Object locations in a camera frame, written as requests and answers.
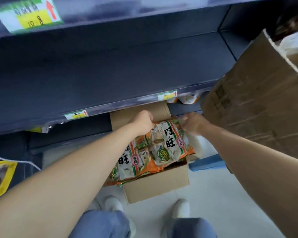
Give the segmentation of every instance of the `forearm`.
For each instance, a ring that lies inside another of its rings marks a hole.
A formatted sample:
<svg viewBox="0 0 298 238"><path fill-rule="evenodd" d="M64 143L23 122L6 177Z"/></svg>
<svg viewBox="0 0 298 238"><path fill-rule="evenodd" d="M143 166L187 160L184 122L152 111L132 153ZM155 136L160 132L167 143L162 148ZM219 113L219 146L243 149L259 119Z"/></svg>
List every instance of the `forearm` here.
<svg viewBox="0 0 298 238"><path fill-rule="evenodd" d="M200 130L286 237L298 237L298 159L208 125Z"/></svg>
<svg viewBox="0 0 298 238"><path fill-rule="evenodd" d="M69 154L0 197L0 237L67 237L136 137L132 125Z"/></svg>

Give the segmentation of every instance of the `leg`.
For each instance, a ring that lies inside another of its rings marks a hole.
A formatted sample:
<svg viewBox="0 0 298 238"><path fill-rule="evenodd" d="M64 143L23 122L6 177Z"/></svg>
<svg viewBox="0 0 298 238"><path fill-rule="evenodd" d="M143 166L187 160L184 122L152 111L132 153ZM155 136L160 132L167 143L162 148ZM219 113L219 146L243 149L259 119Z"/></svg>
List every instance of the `leg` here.
<svg viewBox="0 0 298 238"><path fill-rule="evenodd" d="M135 226L124 215L119 200L110 196L105 201L107 211L89 210L77 222L69 238L129 238Z"/></svg>
<svg viewBox="0 0 298 238"><path fill-rule="evenodd" d="M186 200L178 200L172 212L170 224L161 235L167 238L217 238L211 224L202 218L189 218L190 205Z"/></svg>

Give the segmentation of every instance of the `jeans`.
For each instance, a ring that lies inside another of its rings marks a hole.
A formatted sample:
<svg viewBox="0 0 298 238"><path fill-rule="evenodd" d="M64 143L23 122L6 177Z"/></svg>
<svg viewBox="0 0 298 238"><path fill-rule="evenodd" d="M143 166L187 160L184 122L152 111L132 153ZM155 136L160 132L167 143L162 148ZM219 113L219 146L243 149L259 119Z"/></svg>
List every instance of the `jeans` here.
<svg viewBox="0 0 298 238"><path fill-rule="evenodd" d="M129 238L129 220L121 211L89 210L77 222L69 238ZM202 218L176 218L167 229L168 238L217 238Z"/></svg>

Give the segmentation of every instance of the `open cardboard box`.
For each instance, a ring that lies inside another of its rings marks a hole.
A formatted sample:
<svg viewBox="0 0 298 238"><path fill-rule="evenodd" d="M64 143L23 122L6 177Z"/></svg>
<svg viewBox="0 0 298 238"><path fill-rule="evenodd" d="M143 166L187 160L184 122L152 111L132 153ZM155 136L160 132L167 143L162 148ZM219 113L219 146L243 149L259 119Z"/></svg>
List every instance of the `open cardboard box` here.
<svg viewBox="0 0 298 238"><path fill-rule="evenodd" d="M144 109L153 114L154 122L171 118L166 101L145 104L111 112L112 130L115 131L127 124L131 118ZM190 156L190 160L193 159L195 159L195 156ZM181 162L171 164L163 172L150 174L125 183L123 189L128 203L132 204L187 185L189 185L188 165L186 159L184 159Z"/></svg>
<svg viewBox="0 0 298 238"><path fill-rule="evenodd" d="M263 30L202 110L211 123L298 159L298 53L286 56Z"/></svg>

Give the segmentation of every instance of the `white cable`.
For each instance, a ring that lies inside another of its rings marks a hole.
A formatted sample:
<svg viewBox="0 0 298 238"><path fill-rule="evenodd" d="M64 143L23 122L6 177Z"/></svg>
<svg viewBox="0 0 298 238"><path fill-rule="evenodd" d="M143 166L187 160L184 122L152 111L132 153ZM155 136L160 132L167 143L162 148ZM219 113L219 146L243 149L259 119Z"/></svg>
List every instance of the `white cable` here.
<svg viewBox="0 0 298 238"><path fill-rule="evenodd" d="M37 168L38 170L41 170L39 167L37 167L34 163L32 163L31 161L24 161L24 160L8 160L8 159L4 159L0 157L0 160L5 160L5 161L11 161L11 162L17 162L17 163L27 163L30 164L32 166L34 166L35 168Z"/></svg>

